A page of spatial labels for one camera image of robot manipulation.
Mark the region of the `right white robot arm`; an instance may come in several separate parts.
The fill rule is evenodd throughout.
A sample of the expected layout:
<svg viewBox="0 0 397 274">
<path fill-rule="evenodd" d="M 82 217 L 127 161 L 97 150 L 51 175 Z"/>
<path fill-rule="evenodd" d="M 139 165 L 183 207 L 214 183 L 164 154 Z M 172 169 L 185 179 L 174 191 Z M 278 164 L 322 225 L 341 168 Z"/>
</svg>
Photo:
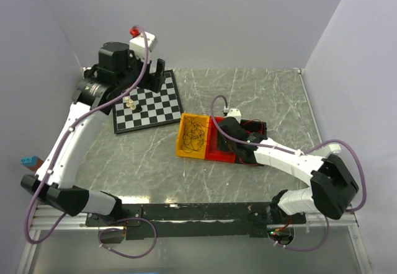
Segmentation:
<svg viewBox="0 0 397 274">
<path fill-rule="evenodd" d="M 273 167 L 306 184 L 274 197 L 270 215 L 276 223 L 285 223 L 297 213 L 321 213 L 338 220 L 359 191 L 336 143 L 305 154 L 258 132 L 248 133 L 235 117 L 226 117 L 218 127 L 224 143 L 244 163 Z"/>
</svg>

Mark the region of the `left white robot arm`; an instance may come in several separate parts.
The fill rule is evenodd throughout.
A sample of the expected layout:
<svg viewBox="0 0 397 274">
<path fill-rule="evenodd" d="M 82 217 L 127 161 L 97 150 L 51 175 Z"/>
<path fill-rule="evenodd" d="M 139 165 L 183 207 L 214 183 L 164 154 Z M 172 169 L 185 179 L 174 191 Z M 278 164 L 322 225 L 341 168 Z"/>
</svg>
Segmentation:
<svg viewBox="0 0 397 274">
<path fill-rule="evenodd" d="M 165 62 L 157 61 L 151 73 L 149 58 L 156 39 L 136 37 L 129 43 L 107 42 L 99 50 L 99 62 L 85 70 L 73 95 L 66 123 L 50 154 L 34 175 L 25 175 L 21 186 L 34 200 L 76 216 L 99 214 L 109 226 L 122 219 L 122 201 L 105 192 L 75 186 L 76 174 L 103 122 L 121 93 L 139 81 L 138 87 L 159 92 L 164 83 Z"/>
</svg>

